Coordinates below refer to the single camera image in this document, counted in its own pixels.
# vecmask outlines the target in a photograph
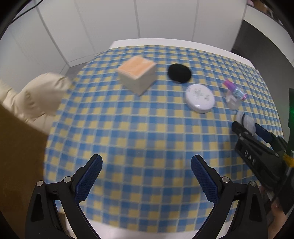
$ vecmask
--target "purple cap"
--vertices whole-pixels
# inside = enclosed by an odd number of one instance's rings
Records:
[[[233,92],[236,89],[236,85],[233,82],[230,82],[228,79],[225,80],[223,83],[231,92]]]

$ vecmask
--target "black oval object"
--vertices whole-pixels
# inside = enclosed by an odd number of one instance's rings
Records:
[[[172,64],[168,67],[167,75],[177,83],[186,83],[191,79],[191,70],[182,64]]]

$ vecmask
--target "cube-shaped box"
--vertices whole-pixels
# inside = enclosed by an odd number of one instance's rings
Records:
[[[117,68],[121,84],[137,95],[142,95],[156,80],[156,63],[134,56]]]

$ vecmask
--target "black cable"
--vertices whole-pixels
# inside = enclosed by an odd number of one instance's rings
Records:
[[[26,14],[28,11],[31,11],[32,9],[34,9],[35,7],[37,7],[43,1],[44,0],[39,1],[35,6],[31,7],[30,9],[26,10],[25,12],[23,12],[22,14],[20,14],[19,16],[17,16],[15,19],[13,19],[13,21],[10,24],[12,24],[13,22],[15,22],[18,18],[20,18],[22,15]]]

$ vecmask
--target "blue and yellow tablecloth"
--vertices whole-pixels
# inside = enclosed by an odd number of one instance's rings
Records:
[[[123,88],[116,73],[135,55],[155,61],[158,70],[158,80],[140,97]],[[189,83],[180,85],[167,78],[173,63],[192,70]],[[103,52],[80,71],[62,100],[47,143],[45,182],[73,175],[92,154],[99,154],[103,169],[87,200],[80,203],[88,219],[147,232],[199,229],[213,203],[191,171],[195,154],[235,182],[255,179],[234,151],[237,136],[231,124],[236,111],[226,106],[225,78],[248,95],[240,109],[282,135],[274,102],[256,69],[182,47],[120,47]],[[184,92],[193,83],[214,93],[211,112],[198,114],[185,104]]]

